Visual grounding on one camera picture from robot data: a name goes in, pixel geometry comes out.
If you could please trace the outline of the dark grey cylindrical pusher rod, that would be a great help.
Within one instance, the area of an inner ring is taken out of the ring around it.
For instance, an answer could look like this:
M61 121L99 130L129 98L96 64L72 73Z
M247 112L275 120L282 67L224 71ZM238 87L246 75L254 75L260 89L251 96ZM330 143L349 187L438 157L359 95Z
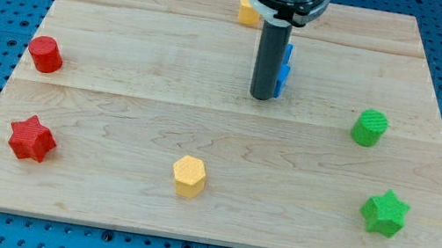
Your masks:
M264 101L273 98L291 31L291 26L275 26L264 21L250 81L253 98Z

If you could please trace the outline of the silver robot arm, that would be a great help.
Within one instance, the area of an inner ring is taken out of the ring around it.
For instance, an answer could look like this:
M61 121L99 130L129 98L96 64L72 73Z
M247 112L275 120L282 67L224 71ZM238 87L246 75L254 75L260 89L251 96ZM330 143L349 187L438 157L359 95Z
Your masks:
M251 96L264 101L275 97L292 30L319 18L331 1L249 0L250 6L264 19L250 81Z

